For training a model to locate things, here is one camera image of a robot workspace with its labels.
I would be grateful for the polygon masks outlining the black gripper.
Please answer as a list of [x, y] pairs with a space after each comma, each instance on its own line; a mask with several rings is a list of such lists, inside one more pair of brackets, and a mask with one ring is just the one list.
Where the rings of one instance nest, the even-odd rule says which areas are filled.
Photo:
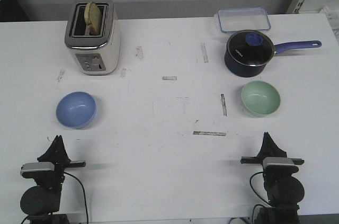
[[[253, 165], [261, 165], [263, 159], [266, 157], [287, 157], [287, 153], [285, 151], [280, 151], [280, 148], [273, 141], [272, 137], [268, 132], [264, 132], [263, 141], [261, 146], [261, 151], [255, 157], [250, 156], [242, 156], [240, 159], [241, 164], [253, 164]], [[270, 166], [267, 169], [263, 169], [263, 176], [265, 179], [280, 179], [282, 177], [292, 176], [299, 172], [299, 167], [304, 164], [304, 160], [301, 158], [291, 158], [295, 164], [292, 167], [283, 167], [283, 166]]]
[[38, 172], [37, 185], [45, 190], [61, 190], [65, 180], [65, 170], [68, 168], [82, 168], [86, 166], [84, 160], [72, 161], [68, 158], [62, 135], [57, 135], [47, 150], [48, 155], [56, 154], [60, 149], [60, 158], [40, 156], [37, 158], [40, 166], [49, 165], [44, 171]]

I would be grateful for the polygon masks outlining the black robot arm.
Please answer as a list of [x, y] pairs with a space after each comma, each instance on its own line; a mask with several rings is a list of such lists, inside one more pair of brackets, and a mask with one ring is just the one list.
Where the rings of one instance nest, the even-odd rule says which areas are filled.
[[74, 178], [81, 186], [83, 183], [65, 170], [68, 168], [85, 167], [85, 161], [72, 161], [66, 152], [63, 138], [57, 135], [47, 151], [37, 158], [35, 163], [22, 165], [20, 175], [31, 178], [36, 185], [27, 189], [20, 200], [20, 207], [26, 217], [23, 222], [29, 223], [69, 223], [68, 216], [58, 214], [60, 209], [62, 185], [65, 175]]
[[299, 206], [305, 196], [302, 183], [292, 175], [299, 172], [298, 166], [304, 164], [301, 158], [289, 158], [280, 149], [268, 132], [264, 132], [260, 151], [255, 157], [243, 156], [241, 164], [259, 164], [262, 171], [253, 174], [249, 179], [253, 189], [252, 179], [261, 174], [267, 199], [259, 198], [266, 204], [256, 204], [259, 207], [257, 215], [252, 216], [252, 223], [299, 223]]

